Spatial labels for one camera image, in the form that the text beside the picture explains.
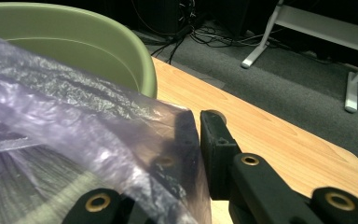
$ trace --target black plastic part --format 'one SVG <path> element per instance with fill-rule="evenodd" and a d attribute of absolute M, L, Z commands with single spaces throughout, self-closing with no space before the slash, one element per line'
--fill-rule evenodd
<path fill-rule="evenodd" d="M 109 198 L 109 204 L 98 212 L 90 212 L 86 209 L 86 204 L 90 198 L 95 195 L 105 194 Z M 69 213 L 66 215 L 62 224 L 112 224 L 115 221 L 117 216 L 117 211 L 120 205 L 121 197 L 120 195 L 112 189 L 94 189 L 77 200 L 75 205 L 71 208 Z"/>
<path fill-rule="evenodd" d="M 222 118 L 210 111 L 201 111 L 200 148 L 213 200 L 228 200 L 232 158 L 241 153 Z"/>
<path fill-rule="evenodd" d="M 341 189 L 316 189 L 310 207 L 324 223 L 358 224 L 358 198 Z"/>
<path fill-rule="evenodd" d="M 238 154 L 231 176 L 240 194 L 231 198 L 243 198 L 257 223 L 322 223 L 263 158 Z"/>

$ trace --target green bin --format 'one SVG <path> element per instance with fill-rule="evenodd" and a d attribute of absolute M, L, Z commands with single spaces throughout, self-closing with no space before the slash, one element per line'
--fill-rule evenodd
<path fill-rule="evenodd" d="M 0 37 L 37 54 L 157 97 L 157 79 L 142 41 L 128 28 L 87 10 L 0 3 Z"/>

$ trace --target wooden table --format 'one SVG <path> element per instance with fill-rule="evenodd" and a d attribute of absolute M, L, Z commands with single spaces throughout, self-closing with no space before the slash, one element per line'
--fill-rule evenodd
<path fill-rule="evenodd" d="M 279 119 L 174 68 L 153 59 L 158 99 L 193 111 L 200 131 L 200 111 L 223 113 L 243 152 L 262 156 L 289 186 L 306 196 L 331 186 L 358 197 L 358 159 L 349 151 Z M 212 202 L 213 223 L 229 223 L 228 202 Z"/>

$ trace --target plastic bag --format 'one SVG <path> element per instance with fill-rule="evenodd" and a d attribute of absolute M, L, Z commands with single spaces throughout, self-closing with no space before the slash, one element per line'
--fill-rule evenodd
<path fill-rule="evenodd" d="M 191 111 L 0 39 L 0 223 L 61 222 L 101 187 L 158 223 L 210 223 Z"/>

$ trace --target white desk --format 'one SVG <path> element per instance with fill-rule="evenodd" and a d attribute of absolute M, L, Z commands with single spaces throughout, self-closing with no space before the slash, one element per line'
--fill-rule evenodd
<path fill-rule="evenodd" d="M 249 68 L 266 49 L 274 24 L 358 50 L 358 25 L 289 7 L 283 4 L 283 0 L 280 0 L 269 19 L 262 41 L 242 62 L 242 67 Z M 349 73 L 345 109 L 351 113 L 357 111 L 357 94 L 358 73 Z"/>

